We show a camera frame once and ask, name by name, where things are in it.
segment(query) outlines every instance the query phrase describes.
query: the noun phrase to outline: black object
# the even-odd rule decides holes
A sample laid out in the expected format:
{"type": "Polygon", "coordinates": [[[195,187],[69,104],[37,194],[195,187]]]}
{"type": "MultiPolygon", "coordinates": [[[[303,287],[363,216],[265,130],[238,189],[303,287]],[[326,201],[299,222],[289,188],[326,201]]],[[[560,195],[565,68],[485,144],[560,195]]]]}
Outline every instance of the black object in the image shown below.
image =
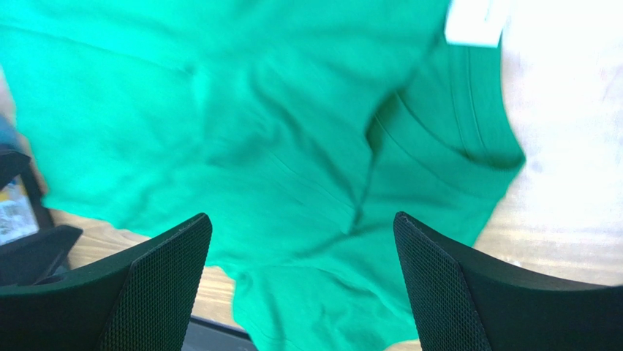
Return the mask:
{"type": "Polygon", "coordinates": [[[623,286],[516,267],[405,213],[394,233],[424,351],[623,350],[623,286]]]}
{"type": "Polygon", "coordinates": [[[180,350],[211,233],[200,214],[36,286],[0,288],[0,350],[180,350]]]}
{"type": "Polygon", "coordinates": [[[181,351],[257,351],[257,348],[244,331],[193,316],[181,351]]]}
{"type": "Polygon", "coordinates": [[[0,245],[0,287],[32,285],[53,275],[81,234],[62,225],[0,245]]]}
{"type": "Polygon", "coordinates": [[[54,274],[82,234],[73,227],[54,227],[50,212],[41,204],[30,157],[0,145],[0,189],[16,177],[26,189],[39,232],[0,245],[0,286],[35,284],[54,274]]]}

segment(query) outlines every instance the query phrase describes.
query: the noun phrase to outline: wooden floor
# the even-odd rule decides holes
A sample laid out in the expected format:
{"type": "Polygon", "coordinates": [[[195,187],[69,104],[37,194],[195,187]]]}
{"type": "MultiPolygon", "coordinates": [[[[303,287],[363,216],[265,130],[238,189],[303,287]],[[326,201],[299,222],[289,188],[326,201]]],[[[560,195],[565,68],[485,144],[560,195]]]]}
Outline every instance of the wooden floor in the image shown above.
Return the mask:
{"type": "MultiPolygon", "coordinates": [[[[516,1],[504,38],[503,87],[527,164],[478,249],[552,276],[623,284],[623,26],[617,14],[605,0],[516,1]]],[[[76,266],[144,240],[105,223],[54,216],[85,229],[70,257],[76,266]]],[[[232,291],[218,268],[206,268],[193,313],[234,325],[232,291]]],[[[419,349],[410,342],[389,350],[419,349]]]]}

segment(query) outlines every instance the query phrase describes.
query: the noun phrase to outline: t-shirt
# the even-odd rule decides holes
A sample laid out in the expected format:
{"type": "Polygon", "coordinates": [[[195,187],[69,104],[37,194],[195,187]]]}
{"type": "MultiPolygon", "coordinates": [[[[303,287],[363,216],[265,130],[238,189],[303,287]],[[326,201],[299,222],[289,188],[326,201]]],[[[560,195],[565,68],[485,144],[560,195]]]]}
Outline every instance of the t-shirt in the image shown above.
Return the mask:
{"type": "Polygon", "coordinates": [[[260,351],[416,339],[406,211],[473,244],[524,162],[499,49],[448,0],[3,0],[45,204],[154,236],[199,212],[260,351]]]}

